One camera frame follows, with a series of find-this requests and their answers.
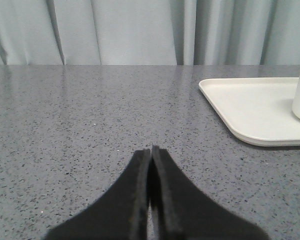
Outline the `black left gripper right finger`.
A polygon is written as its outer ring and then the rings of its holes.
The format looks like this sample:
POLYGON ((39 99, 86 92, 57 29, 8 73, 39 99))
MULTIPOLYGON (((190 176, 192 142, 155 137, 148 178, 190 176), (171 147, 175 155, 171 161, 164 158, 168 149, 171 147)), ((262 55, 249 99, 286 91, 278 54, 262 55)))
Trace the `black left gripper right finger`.
POLYGON ((267 240, 269 236, 200 191, 166 149, 153 146, 151 206, 157 210, 161 240, 267 240))

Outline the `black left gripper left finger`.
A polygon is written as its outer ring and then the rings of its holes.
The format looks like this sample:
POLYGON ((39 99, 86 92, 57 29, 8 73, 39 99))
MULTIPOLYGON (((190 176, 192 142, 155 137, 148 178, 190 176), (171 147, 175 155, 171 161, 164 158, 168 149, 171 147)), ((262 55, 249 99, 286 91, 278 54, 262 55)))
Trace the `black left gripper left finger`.
POLYGON ((92 205, 51 229, 47 240, 145 240, 150 150, 137 150, 116 182, 92 205))

